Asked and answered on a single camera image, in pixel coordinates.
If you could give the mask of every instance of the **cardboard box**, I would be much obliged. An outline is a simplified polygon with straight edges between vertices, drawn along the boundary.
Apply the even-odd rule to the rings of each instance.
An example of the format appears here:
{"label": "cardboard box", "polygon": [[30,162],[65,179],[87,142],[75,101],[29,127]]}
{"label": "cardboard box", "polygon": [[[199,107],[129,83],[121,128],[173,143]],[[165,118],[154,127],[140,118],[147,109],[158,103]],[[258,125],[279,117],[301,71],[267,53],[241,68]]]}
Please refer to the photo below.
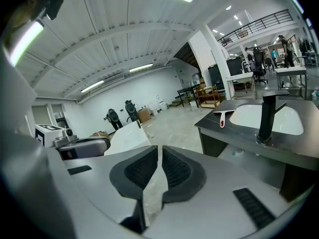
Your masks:
{"label": "cardboard box", "polygon": [[144,123],[152,118],[148,109],[142,109],[138,111],[138,116],[141,123]]}
{"label": "cardboard box", "polygon": [[98,131],[98,132],[94,133],[94,134],[91,135],[91,136],[104,136],[104,137],[106,137],[108,140],[110,140],[110,136],[108,135],[108,133],[102,132],[102,131]]}

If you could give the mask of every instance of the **railing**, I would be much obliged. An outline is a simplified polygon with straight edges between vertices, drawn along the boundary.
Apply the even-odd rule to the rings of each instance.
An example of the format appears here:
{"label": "railing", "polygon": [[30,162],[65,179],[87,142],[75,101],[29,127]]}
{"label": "railing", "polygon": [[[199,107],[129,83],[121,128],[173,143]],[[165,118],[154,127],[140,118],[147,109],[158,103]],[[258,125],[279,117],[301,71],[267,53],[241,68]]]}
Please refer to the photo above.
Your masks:
{"label": "railing", "polygon": [[240,27],[239,29],[236,29],[235,31],[232,31],[231,33],[223,36],[222,38],[218,39],[218,42],[221,43],[221,45],[226,46],[234,41],[239,40],[240,38],[243,38],[247,35],[256,33],[262,29],[266,29],[267,27],[271,27],[274,25],[278,25],[287,21],[291,21],[293,18],[291,18],[291,15],[289,13],[289,10],[281,10],[279,12],[270,14],[266,17],[260,18],[254,22],[251,22],[247,25],[244,25]]}

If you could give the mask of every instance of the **black faucet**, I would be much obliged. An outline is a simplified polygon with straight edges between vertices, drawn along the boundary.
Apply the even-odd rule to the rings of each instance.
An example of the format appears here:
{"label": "black faucet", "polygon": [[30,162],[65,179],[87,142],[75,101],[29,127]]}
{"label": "black faucet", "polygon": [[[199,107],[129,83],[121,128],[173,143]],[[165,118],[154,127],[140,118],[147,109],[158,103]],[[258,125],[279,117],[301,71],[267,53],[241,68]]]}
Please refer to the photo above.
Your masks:
{"label": "black faucet", "polygon": [[284,102],[276,109],[276,96],[287,96],[289,92],[287,90],[274,90],[266,91],[263,93],[263,104],[261,113],[261,122],[258,133],[258,138],[263,142],[266,142],[271,137],[271,131],[273,130],[275,114],[286,106]]}

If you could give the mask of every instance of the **person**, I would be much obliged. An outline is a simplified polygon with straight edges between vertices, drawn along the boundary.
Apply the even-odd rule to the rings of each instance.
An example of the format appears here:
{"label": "person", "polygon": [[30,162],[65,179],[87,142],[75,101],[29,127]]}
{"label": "person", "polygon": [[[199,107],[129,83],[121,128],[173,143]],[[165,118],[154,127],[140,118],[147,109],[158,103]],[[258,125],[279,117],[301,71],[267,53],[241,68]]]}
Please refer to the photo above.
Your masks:
{"label": "person", "polygon": [[245,51],[247,53],[247,58],[249,61],[254,61],[254,53],[250,50],[248,50],[248,48],[245,48]]}
{"label": "person", "polygon": [[284,67],[288,67],[288,64],[291,67],[294,67],[294,62],[293,62],[293,50],[291,45],[288,43],[288,41],[284,38],[283,35],[278,35],[279,40],[281,41],[284,51],[285,51],[285,65]]}
{"label": "person", "polygon": [[275,49],[273,49],[272,51],[271,51],[271,58],[272,58],[272,60],[273,60],[273,63],[274,63],[274,65],[275,65],[275,67],[277,68],[277,63],[276,63],[276,58],[278,57],[278,52],[275,50]]}

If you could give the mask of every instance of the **window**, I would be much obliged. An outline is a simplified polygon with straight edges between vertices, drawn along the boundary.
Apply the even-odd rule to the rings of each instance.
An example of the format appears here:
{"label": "window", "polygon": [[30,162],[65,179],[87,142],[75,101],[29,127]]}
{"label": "window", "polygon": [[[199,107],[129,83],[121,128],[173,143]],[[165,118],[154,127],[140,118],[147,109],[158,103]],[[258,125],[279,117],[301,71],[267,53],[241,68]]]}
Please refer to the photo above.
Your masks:
{"label": "window", "polygon": [[64,117],[62,105],[52,105],[54,117],[59,127],[69,128],[68,123]]}
{"label": "window", "polygon": [[35,124],[52,124],[46,106],[32,106]]}

